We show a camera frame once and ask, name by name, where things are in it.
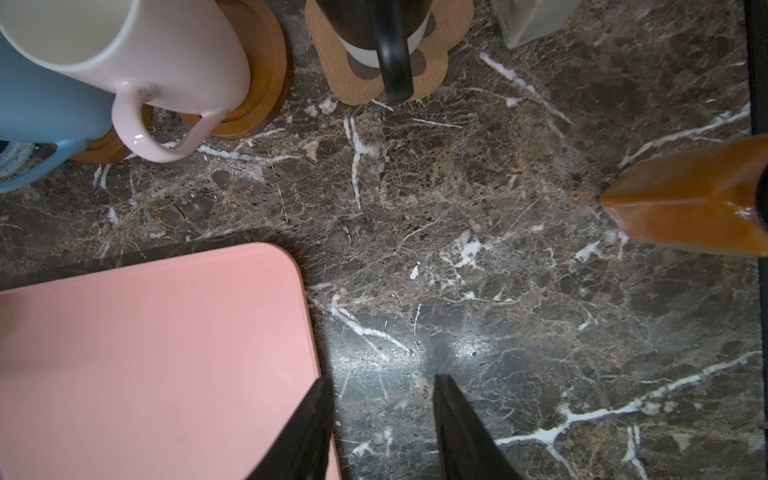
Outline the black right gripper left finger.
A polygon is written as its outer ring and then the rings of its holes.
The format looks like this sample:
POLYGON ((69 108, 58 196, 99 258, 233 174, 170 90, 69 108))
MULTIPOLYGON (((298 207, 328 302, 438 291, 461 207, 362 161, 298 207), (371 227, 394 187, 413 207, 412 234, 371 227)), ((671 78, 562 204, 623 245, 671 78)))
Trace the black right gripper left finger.
POLYGON ((334 394, 330 378, 318 378, 247 480, 323 480, 329 465, 334 394))

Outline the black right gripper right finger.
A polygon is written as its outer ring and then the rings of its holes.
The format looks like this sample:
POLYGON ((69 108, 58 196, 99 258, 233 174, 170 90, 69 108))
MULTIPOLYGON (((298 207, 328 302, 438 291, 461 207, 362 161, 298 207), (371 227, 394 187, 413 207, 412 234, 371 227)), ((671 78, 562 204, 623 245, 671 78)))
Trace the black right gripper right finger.
POLYGON ((497 447, 451 375, 435 376, 433 410, 443 479, 522 478, 497 447))

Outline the brown wooden coaster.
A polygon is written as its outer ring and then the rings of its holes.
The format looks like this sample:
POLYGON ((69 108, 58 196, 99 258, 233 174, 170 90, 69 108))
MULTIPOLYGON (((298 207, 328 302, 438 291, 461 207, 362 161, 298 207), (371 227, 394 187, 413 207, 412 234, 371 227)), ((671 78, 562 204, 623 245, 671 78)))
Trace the brown wooden coaster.
POLYGON ((288 41, 264 1, 166 1, 184 45, 182 103, 188 136, 237 140, 263 130, 291 84, 288 41))
POLYGON ((81 164, 116 164, 132 154, 132 150, 124 145, 114 128, 103 137, 91 141, 86 150, 71 157, 72 161, 81 164))

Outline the brown paw shaped coaster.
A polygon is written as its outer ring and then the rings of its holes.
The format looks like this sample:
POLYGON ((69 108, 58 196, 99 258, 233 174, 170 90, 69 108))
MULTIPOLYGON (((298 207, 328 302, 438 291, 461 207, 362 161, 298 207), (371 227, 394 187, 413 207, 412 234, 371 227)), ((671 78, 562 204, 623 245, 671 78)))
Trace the brown paw shaped coaster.
MULTIPOLYGON (((471 0, 435 1, 425 23, 424 35, 411 54, 414 100, 432 93, 445 79, 449 51, 469 31, 474 17, 471 0)), ((317 2, 306 3, 305 20, 323 72, 336 98, 350 106, 363 105, 384 92, 380 70, 363 65, 343 47, 317 2)))

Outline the white pink mug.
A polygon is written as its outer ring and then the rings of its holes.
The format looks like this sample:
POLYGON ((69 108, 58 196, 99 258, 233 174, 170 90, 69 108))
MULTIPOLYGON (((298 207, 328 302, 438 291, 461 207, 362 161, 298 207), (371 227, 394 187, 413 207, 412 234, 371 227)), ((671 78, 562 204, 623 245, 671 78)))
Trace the white pink mug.
POLYGON ((193 153, 250 88, 244 49, 213 1, 4 1, 1 31, 37 65, 114 93, 117 135, 156 163, 193 153), (144 105, 200 119, 166 147, 144 105))

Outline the black mug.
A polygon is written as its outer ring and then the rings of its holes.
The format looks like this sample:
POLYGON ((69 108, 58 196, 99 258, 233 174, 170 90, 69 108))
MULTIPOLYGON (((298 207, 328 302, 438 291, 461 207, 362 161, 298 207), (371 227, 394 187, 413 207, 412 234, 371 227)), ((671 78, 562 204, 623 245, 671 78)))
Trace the black mug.
POLYGON ((319 0, 325 18, 347 53, 380 70, 392 105, 414 93, 410 55, 421 42, 431 0, 319 0))

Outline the blue mug white inside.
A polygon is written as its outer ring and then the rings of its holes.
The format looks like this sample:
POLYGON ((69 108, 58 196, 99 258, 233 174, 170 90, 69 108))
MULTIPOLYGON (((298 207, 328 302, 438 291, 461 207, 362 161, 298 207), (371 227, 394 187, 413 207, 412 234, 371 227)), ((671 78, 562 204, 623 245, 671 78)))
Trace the blue mug white inside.
POLYGON ((11 144, 54 144, 56 151, 17 175, 1 163, 1 192, 46 176, 112 129, 114 95, 45 69, 1 39, 1 139, 11 144))

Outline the blue grey round coaster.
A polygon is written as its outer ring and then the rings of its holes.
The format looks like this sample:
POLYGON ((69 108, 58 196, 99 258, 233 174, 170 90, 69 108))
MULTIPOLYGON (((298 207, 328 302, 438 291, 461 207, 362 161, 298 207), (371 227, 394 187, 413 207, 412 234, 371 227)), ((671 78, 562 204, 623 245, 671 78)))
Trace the blue grey round coaster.
POLYGON ((1 150, 0 177, 12 177, 29 161, 35 149, 36 145, 34 143, 8 142, 1 150))

